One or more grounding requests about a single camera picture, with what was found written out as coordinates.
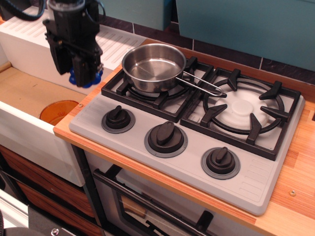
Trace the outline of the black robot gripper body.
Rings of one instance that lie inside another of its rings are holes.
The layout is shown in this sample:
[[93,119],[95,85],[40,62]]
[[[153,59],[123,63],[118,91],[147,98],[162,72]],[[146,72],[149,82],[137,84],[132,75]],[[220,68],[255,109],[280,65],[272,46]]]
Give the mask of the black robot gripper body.
[[96,43],[100,31],[98,0],[49,0],[49,18],[43,21],[46,39],[69,44],[71,56],[102,53]]

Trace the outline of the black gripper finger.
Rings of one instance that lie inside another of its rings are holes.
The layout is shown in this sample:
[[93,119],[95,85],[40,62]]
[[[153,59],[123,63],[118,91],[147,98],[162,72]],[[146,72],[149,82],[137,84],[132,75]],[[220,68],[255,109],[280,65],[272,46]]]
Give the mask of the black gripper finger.
[[59,74],[68,73],[72,67],[71,48],[64,41],[50,40],[50,51]]
[[89,55],[76,54],[72,58],[72,67],[77,87],[83,87],[89,82],[93,81],[97,72],[103,71],[103,64],[100,56],[102,53]]

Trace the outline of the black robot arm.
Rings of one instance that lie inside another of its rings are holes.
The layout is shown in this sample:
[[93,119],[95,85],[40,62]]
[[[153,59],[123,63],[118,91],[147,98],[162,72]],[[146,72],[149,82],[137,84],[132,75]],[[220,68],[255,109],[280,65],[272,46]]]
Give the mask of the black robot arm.
[[55,67],[79,88],[98,84],[103,74],[103,51],[96,42],[103,7],[98,0],[48,1],[50,16],[43,24]]

